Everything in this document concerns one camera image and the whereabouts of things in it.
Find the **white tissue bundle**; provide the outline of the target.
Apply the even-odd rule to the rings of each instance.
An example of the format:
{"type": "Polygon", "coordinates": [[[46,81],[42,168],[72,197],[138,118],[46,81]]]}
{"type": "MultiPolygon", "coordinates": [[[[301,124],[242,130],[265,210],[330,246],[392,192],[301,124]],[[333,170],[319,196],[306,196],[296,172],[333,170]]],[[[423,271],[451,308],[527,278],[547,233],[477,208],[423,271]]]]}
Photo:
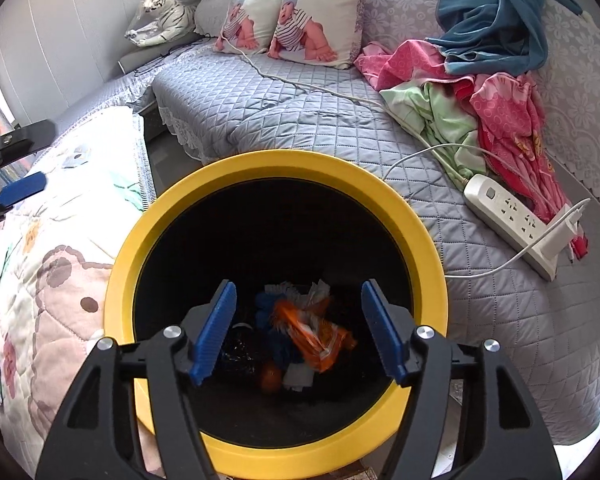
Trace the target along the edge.
{"type": "Polygon", "coordinates": [[[324,319],[330,301],[329,284],[319,280],[307,292],[299,292],[290,283],[266,285],[264,290],[273,297],[274,327],[291,344],[284,359],[283,386],[301,392],[313,386],[316,374],[330,370],[337,356],[332,326],[324,319]]]}

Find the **blue curtain cloth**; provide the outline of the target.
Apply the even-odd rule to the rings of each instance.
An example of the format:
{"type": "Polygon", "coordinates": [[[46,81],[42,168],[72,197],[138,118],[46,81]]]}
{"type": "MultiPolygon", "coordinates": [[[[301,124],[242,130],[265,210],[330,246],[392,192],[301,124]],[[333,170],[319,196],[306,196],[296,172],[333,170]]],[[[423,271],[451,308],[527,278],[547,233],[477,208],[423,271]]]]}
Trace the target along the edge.
{"type": "MultiPolygon", "coordinates": [[[[572,13],[576,0],[555,0],[572,13]]],[[[437,21],[443,29],[431,38],[455,76],[520,76],[542,67],[548,47],[542,24],[545,0],[438,0],[437,21]]]]}

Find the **baby print pillow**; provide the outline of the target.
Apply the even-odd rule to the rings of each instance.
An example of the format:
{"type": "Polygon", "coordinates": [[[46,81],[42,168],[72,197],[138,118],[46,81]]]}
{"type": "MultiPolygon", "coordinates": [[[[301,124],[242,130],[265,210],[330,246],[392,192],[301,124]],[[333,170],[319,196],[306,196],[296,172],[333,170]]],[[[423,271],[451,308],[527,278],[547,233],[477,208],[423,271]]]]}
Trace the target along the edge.
{"type": "Polygon", "coordinates": [[[268,50],[276,29],[282,0],[236,0],[228,9],[216,52],[262,53],[268,50]]]}
{"type": "Polygon", "coordinates": [[[268,56],[344,70],[360,53],[364,0],[282,0],[268,56]]]}

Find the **grey plain cushion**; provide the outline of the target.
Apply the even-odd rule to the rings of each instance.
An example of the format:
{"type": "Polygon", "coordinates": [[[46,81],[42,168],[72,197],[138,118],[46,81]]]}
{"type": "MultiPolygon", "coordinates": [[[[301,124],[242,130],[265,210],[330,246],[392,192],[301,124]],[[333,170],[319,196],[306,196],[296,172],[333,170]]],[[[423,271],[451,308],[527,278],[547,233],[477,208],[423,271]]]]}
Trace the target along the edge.
{"type": "Polygon", "coordinates": [[[228,10],[235,0],[201,0],[195,11],[195,32],[206,37],[219,36],[228,10]]]}

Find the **yellow rimmed black trash bin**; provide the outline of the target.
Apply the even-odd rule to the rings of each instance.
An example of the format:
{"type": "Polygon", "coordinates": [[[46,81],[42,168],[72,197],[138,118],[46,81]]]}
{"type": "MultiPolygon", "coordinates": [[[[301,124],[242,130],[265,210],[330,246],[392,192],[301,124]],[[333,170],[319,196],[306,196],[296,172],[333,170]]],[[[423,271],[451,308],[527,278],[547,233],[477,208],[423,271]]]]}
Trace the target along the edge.
{"type": "MultiPolygon", "coordinates": [[[[365,169],[325,154],[267,150],[227,157],[181,180],[137,221],[114,262],[108,282],[104,327],[122,344],[134,341],[132,307],[140,272],[162,231],[189,206],[232,184],[265,178],[293,178],[343,192],[370,211],[389,231],[412,276],[414,317],[445,334],[448,288],[428,231],[411,206],[365,169]]],[[[302,479],[326,474],[380,448],[397,431],[410,393],[390,385],[380,399],[343,430],[293,448],[245,448],[204,436],[222,474],[246,479],[302,479]]]]}

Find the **left baby print pillow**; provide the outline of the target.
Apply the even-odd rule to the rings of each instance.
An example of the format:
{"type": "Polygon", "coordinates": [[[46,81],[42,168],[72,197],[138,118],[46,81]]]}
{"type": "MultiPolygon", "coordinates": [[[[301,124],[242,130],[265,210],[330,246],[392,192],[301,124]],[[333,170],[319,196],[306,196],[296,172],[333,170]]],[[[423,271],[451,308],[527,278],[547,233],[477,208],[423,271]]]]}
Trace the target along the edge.
{"type": "Polygon", "coordinates": [[[268,50],[276,29],[282,0],[236,0],[228,9],[216,52],[262,53],[268,50]]]}

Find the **light green cloth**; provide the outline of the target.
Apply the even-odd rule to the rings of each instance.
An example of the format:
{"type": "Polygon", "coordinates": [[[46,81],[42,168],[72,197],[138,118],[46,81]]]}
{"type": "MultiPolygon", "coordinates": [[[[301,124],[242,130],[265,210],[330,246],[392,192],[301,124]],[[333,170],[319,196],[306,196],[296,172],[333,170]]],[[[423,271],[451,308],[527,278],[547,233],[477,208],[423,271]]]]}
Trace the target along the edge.
{"type": "Polygon", "coordinates": [[[475,174],[486,174],[477,119],[463,110],[450,84],[412,80],[380,95],[403,129],[426,148],[439,145],[434,157],[461,191],[475,174]]]}

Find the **orange snack wrapper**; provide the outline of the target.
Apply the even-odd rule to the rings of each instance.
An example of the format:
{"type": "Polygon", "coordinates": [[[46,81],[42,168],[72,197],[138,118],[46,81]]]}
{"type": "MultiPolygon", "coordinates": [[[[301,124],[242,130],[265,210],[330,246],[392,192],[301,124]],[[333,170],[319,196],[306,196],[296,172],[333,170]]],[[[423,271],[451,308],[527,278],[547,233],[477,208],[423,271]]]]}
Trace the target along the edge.
{"type": "Polygon", "coordinates": [[[348,330],[326,320],[329,305],[329,297],[304,309],[288,299],[279,299],[273,309],[274,326],[291,338],[304,362],[319,373],[335,365],[341,350],[351,351],[356,346],[348,330]]]}

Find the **white charger adapter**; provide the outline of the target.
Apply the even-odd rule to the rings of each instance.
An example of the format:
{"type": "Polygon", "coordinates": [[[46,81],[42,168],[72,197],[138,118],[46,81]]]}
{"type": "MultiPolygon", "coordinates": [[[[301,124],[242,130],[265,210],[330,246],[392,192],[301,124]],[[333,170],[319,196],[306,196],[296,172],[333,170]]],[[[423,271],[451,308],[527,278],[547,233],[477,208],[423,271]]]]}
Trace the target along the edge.
{"type": "Polygon", "coordinates": [[[554,219],[542,229],[539,238],[529,249],[530,254],[539,256],[542,261],[553,262],[559,254],[583,236],[580,227],[583,204],[565,205],[554,219]]]}

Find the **right baby print pillow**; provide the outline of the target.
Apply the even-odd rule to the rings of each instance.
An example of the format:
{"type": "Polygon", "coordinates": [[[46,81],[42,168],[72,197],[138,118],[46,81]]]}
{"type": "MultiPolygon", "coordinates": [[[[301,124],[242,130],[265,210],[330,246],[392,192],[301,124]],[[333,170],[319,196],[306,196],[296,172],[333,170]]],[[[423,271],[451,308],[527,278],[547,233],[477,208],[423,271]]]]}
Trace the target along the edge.
{"type": "Polygon", "coordinates": [[[268,56],[344,70],[360,53],[364,0],[282,0],[268,56]]]}

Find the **cream cartoon quilted table cover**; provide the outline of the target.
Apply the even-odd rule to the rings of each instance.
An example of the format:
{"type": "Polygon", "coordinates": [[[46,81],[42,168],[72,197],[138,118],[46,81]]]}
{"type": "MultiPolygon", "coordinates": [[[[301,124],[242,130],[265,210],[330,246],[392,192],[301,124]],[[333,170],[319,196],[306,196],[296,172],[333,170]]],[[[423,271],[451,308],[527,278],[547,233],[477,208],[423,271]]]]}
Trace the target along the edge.
{"type": "Polygon", "coordinates": [[[0,428],[27,474],[104,334],[114,259],[156,198],[143,119],[123,106],[81,119],[32,169],[46,187],[0,223],[0,428]]]}

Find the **grey quilted sofa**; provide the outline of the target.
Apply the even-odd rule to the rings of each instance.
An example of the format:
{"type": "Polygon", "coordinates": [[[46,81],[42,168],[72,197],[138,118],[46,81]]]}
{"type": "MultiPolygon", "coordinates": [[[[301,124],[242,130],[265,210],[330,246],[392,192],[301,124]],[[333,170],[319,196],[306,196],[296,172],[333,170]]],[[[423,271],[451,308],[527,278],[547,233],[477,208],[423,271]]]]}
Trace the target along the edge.
{"type": "Polygon", "coordinates": [[[600,207],[585,214],[590,251],[561,258],[545,281],[467,206],[442,166],[379,107],[354,68],[338,70],[181,47],[107,82],[58,116],[60,131],[110,106],[156,104],[168,129],[202,162],[269,148],[336,156],[386,177],[434,239],[449,287],[454,337],[495,336],[538,402],[558,444],[600,422],[600,207]]]}

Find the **white tiger plush toy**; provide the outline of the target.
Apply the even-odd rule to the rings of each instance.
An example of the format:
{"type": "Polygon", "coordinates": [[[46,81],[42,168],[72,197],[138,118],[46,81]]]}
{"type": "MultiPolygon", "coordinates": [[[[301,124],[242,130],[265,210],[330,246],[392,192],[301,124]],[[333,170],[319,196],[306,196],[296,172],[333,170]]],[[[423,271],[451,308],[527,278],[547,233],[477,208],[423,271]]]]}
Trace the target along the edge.
{"type": "Polygon", "coordinates": [[[181,39],[195,30],[196,6],[182,0],[142,0],[124,38],[138,48],[181,39]]]}

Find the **pink floral blanket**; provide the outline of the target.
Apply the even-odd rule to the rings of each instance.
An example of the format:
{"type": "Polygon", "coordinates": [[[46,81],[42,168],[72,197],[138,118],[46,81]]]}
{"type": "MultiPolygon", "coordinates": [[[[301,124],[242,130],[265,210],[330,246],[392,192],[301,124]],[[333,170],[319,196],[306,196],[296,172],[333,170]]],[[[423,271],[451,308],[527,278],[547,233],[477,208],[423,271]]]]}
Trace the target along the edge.
{"type": "Polygon", "coordinates": [[[379,93],[412,80],[450,84],[463,110],[477,119],[486,174],[495,174],[510,192],[528,200],[544,223],[569,205],[544,153],[545,115],[531,76],[454,76],[446,71],[438,49],[417,39],[404,41],[394,51],[369,44],[355,66],[379,93]]]}

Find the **white power strip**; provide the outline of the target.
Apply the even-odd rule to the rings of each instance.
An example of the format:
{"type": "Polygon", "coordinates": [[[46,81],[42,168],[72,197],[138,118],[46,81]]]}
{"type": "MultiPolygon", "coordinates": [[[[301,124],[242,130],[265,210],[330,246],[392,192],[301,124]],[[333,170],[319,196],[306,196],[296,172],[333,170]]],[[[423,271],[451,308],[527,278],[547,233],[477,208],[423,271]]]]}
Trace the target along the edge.
{"type": "MultiPolygon", "coordinates": [[[[532,247],[547,226],[521,200],[483,174],[475,174],[468,181],[464,199],[468,207],[517,252],[529,245],[532,247]]],[[[530,254],[529,249],[522,258],[545,281],[554,281],[558,257],[553,262],[542,261],[539,256],[530,254]]]]}

